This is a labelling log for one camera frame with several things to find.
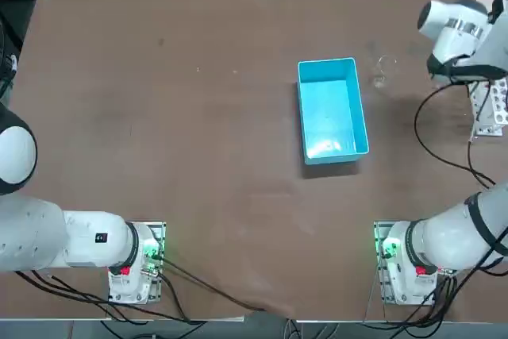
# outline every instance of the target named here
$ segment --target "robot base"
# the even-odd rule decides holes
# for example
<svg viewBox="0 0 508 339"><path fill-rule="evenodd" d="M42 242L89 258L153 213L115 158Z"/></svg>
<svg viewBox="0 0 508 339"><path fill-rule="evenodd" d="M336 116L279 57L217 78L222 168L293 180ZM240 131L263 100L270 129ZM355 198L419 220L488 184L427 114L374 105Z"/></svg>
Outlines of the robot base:
<svg viewBox="0 0 508 339"><path fill-rule="evenodd" d="M115 275L108 271L109 300L119 303L146 304L159 302L162 284L159 273L163 262L153 255L164 257L165 222L132 222L139 237L133 266Z"/></svg>
<svg viewBox="0 0 508 339"><path fill-rule="evenodd" d="M404 245L409 222L375 222L375 250L384 303L420 305L437 284L437 272L418 274ZM424 303L432 305L430 298Z"/></svg>

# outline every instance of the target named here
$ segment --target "white cylindrical joint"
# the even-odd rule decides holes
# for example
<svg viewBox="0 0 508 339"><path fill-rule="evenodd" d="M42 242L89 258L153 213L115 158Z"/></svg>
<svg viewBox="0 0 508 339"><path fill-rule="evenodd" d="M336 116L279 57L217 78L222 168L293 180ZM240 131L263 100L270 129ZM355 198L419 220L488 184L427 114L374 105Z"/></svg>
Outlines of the white cylindrical joint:
<svg viewBox="0 0 508 339"><path fill-rule="evenodd" d="M506 183L479 194L479 219L496 239L508 226L508 186ZM417 223L411 243L420 260L438 268L464 270L473 268L490 249L471 217L471 207L461 202L442 214ZM508 245L508 238L502 243ZM483 263L492 263L502 255L493 252Z"/></svg>

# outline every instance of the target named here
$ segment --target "transparent cup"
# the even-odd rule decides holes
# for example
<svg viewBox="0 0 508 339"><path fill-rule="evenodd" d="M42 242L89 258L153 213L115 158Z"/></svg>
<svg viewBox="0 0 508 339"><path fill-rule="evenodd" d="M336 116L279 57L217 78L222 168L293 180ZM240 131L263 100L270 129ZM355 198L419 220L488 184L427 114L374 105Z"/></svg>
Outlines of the transparent cup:
<svg viewBox="0 0 508 339"><path fill-rule="evenodd" d="M383 89L390 85L398 74L397 58L392 55L382 55L375 63L372 76L372 85Z"/></svg>

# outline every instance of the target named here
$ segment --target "black cable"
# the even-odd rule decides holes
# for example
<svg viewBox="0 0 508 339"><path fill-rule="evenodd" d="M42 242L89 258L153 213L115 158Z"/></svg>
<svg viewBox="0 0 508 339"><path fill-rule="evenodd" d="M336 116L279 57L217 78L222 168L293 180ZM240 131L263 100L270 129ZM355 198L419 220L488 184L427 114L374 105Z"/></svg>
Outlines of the black cable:
<svg viewBox="0 0 508 339"><path fill-rule="evenodd" d="M487 88L487 94L485 95L485 97L483 98L483 102L482 102L482 105L479 107L479 110L478 110L478 113L476 114L476 121L479 121L479 115L482 113L483 111L483 108L485 107L485 105L487 104L487 101L489 99L489 95L491 95L491 86L489 85L489 87Z"/></svg>
<svg viewBox="0 0 508 339"><path fill-rule="evenodd" d="M197 276L189 273L187 270L181 268L179 265L175 264L174 262L171 262L170 260L167 260L161 256L152 256L152 258L154 260L161 260L163 262L165 262L166 264L172 266L173 268L175 268L176 270L178 270L179 272L182 272L183 274L187 275L188 277L192 278L194 281L196 282L199 282L201 285L203 285L204 287L210 289L211 291L214 291L215 293L219 294L220 296L228 299L229 301L237 304L238 306L241 306L247 310L251 310L251 311L266 311L265 309L262 309L262 308L259 308L259 307L255 307L255 306L252 306L252 305L249 305L248 303L245 303L245 302L242 302L234 297L232 297L231 295L229 294L226 294L224 291L222 290L219 290L217 289L216 287L210 285L209 283L203 281L202 279L199 279Z"/></svg>
<svg viewBox="0 0 508 339"><path fill-rule="evenodd" d="M508 270L506 270L505 272L503 273L493 273L489 270L486 270L486 269L482 269L482 272L488 274L488 275L492 275L493 277L504 277L504 276L507 276L508 275Z"/></svg>
<svg viewBox="0 0 508 339"><path fill-rule="evenodd" d="M475 85L475 87L471 91L472 93L476 90L478 85L479 85L479 83L477 83ZM476 114L476 118L475 118L476 121L479 121L479 117L480 117L480 115L481 115L481 113L483 111L483 108L487 104L487 100L489 99L490 95L491 95L491 86L489 86L487 88L487 93L485 94L485 97L483 98L482 105L480 106L480 108L478 110L478 113ZM478 183L480 183L483 187L489 189L490 187L481 180L481 178L477 175L477 171L473 168L473 163L472 163L472 160L471 160L471 145L472 145L472 142L471 142L471 139L469 139L468 140L468 166L469 166L469 170L471 171L472 175L474 176L474 178L476 179L476 181Z"/></svg>
<svg viewBox="0 0 508 339"><path fill-rule="evenodd" d="M469 170L471 170L471 173L475 177L476 181L480 183L484 188L489 189L490 188L489 185L481 180L481 178L476 174L477 171L473 168L473 163L471 161L471 140L468 141L468 166Z"/></svg>
<svg viewBox="0 0 508 339"><path fill-rule="evenodd" d="M91 299L95 299L97 300L98 302L100 301L105 301L105 299L102 299L100 297L98 297L97 295L93 295L93 294L89 294L89 293L83 293L81 291L78 291L76 290L75 288L71 287L70 285L68 285L67 283L65 283L63 280L61 280L60 278L54 276L54 275L51 275L51 278L54 279L56 282L58 283L61 283L64 287L60 287L58 285L55 285L54 283L51 283L49 281L47 281L46 279L44 279L44 277L42 277L38 272L32 270L32 274L39 280L41 281L44 285L48 286L48 287L52 287L53 289L56 289L56 290L61 290L61 291L66 291L68 293L71 293L71 294L76 294L76 295L80 295L82 296L83 298L85 299L88 299L88 300L91 300ZM130 323L131 325L135 325L135 326L144 326L146 325L148 322L135 322L135 321L132 321L130 319L128 319L117 307L115 306L111 306L112 309L114 309L114 311L117 312L118 315L120 315L123 320L121 319L118 319L116 316L114 316L113 314L111 314L107 309L105 309L104 307L102 307L100 304L96 304L96 306L101 309L102 311L104 311L104 313L106 313L106 315L109 315L113 320L115 321L118 321L118 322L126 322L126 323Z"/></svg>
<svg viewBox="0 0 508 339"><path fill-rule="evenodd" d="M290 322L290 324L293 325L294 331L296 331L296 334L298 335L298 337L300 339L302 339L302 333L300 333L300 331L298 330L298 327L296 326L296 323L294 323L293 319L290 319L289 322Z"/></svg>
<svg viewBox="0 0 508 339"><path fill-rule="evenodd" d="M200 323L199 326L194 327L193 329L188 330L186 333L183 333L179 337L176 337L175 339L183 339L185 337L188 337L191 335L194 331L201 329L207 322ZM136 335L135 337L132 337L131 339L141 339L141 338L152 338L155 335L156 339L167 339L163 337L162 335L159 335L158 333L141 333L139 335Z"/></svg>
<svg viewBox="0 0 508 339"><path fill-rule="evenodd" d="M157 317L162 317L162 318L166 318L166 319L172 319L174 321L186 323L181 318L172 317L171 315L159 313L157 311L151 311L151 310L143 309L141 307L134 306L134 305L127 305L127 304L119 303L119 302L106 301L105 299L99 299L99 298L98 298L97 301L90 301L90 300L87 300L87 299L82 299L82 298L75 297L74 295L67 295L67 294L64 294L62 292L55 291L55 290L53 290L51 288L47 288L45 286L40 285L39 283L37 283L36 281L34 281L30 277L28 277L26 274L23 274L22 272L15 272L15 273L19 277L21 277L24 281L30 283L32 286L36 287L39 290L45 291L45 292L47 292L49 294L52 294L52 295L57 295L57 296L62 297L62 298L70 299L72 301L81 302L81 303L90 303L90 304L94 304L94 305L95 304L101 304L101 305L108 305L108 306L121 306L121 307L124 307L125 309L140 311L141 313L146 313L146 314L154 315L154 316L157 316ZM192 322L193 325L198 325L198 324L201 324L201 323L202 322L197 322L197 321L193 321Z"/></svg>
<svg viewBox="0 0 508 339"><path fill-rule="evenodd" d="M103 321L99 321L99 323L101 325L104 326L105 329L107 329L108 331L110 331L110 333L112 335L114 335L115 337L117 337L118 339L124 339L123 337L121 337L120 335L118 335L117 333L115 333L110 327L108 327L108 325L106 323L104 323Z"/></svg>
<svg viewBox="0 0 508 339"><path fill-rule="evenodd" d="M455 168L460 168L462 170L465 170L467 172L471 172L471 173L475 173L477 174L478 177L482 178L482 179L485 179L486 181L492 183L492 184L495 184L495 181L492 180L491 178L489 178L488 176L486 176L485 174L483 174L482 172L479 172L479 171L476 171L476 170L471 170L470 168L468 167L465 167L461 164L457 164L457 163L453 163L452 161L450 160L446 160L445 158L442 158L441 156L438 156L436 153L434 153L430 148L427 147L427 145L425 143L423 143L423 141L421 140L420 138L420 134L418 132L418 117L420 115L420 112L421 110L423 109L423 106L436 94L450 88L450 87L457 87L457 86L464 86L463 83L450 83L448 85L444 85L443 87L440 87L439 89L436 89L435 91L433 91L431 94L429 94L421 103L420 103L420 106L418 107L417 111L416 111L416 114L414 115L414 121L413 121L413 130L414 130L414 135L416 137L416 139L418 140L418 143L420 144L420 146L423 147L424 150L427 151L428 154L430 154L432 157L434 157L435 159L439 160L440 162L442 163L445 163L449 166L452 166L452 167L455 167Z"/></svg>
<svg viewBox="0 0 508 339"><path fill-rule="evenodd" d="M186 321L186 322L190 322L191 320L185 315L185 313L183 312L183 308L182 308L182 305L178 299L178 295L176 294L176 290L175 288L173 287L173 284L171 283L171 281L169 280L168 277L166 277L164 274L160 273L159 274L159 277L164 281L164 283L166 283L167 287L169 287L169 290L171 291L171 295L173 296L173 301L175 302L175 305L176 305L176 309L178 310L179 314L180 314L180 317Z"/></svg>
<svg viewBox="0 0 508 339"><path fill-rule="evenodd" d="M406 320L404 320L403 322L387 322L387 324L389 325L392 325L392 327L374 327L374 326L369 326L369 325L365 325L365 324L361 324L362 326L364 327L367 327L369 329L377 329L377 330L382 330L382 331L388 331L388 330L393 330L393 329L397 329L397 330L400 330L401 328L406 328L406 327L419 327L420 325L424 325L431 317L432 313L434 312L435 308L436 308L436 305L439 303L439 298L441 297L441 292L443 291L443 289L445 288L445 286L448 284L448 278L446 278L443 282L439 282L437 285L436 285L436 288L434 290L432 290L430 293L428 293L426 295L426 297L421 301L421 303L418 305L418 307L413 311L413 313L406 318ZM432 297L434 296L434 304L433 306L430 308L429 312L422 318L419 318L418 320L416 321L413 321L411 322L410 319L416 315L416 313L424 306L426 306L426 303L427 301Z"/></svg>

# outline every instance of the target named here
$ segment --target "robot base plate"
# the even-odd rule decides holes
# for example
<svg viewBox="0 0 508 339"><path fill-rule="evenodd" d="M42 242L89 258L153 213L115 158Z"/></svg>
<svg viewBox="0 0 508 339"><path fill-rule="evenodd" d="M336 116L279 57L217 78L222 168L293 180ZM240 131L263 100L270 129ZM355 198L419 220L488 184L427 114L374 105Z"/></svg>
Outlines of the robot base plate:
<svg viewBox="0 0 508 339"><path fill-rule="evenodd" d="M164 257L165 222L132 222L140 239L137 258L128 274L108 273L109 299L119 303L146 304L159 302L162 283L159 273L163 262L153 255Z"/></svg>

